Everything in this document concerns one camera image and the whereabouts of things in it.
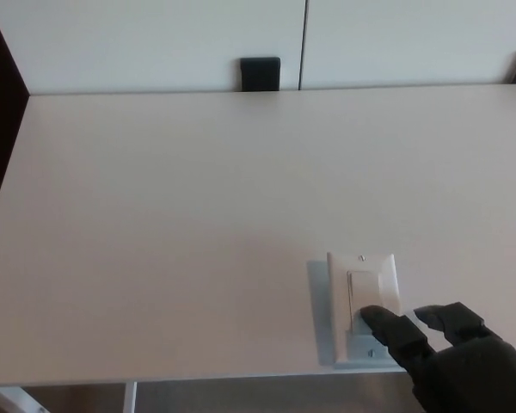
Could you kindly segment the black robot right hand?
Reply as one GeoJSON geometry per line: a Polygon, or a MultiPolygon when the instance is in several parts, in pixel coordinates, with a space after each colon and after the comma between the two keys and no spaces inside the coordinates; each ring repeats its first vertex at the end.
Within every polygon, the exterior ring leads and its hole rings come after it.
{"type": "Polygon", "coordinates": [[[464,304],[415,309],[420,321],[449,342],[439,352],[406,316],[379,305],[368,305],[359,314],[408,373],[424,411],[516,412],[516,349],[464,304]]]}

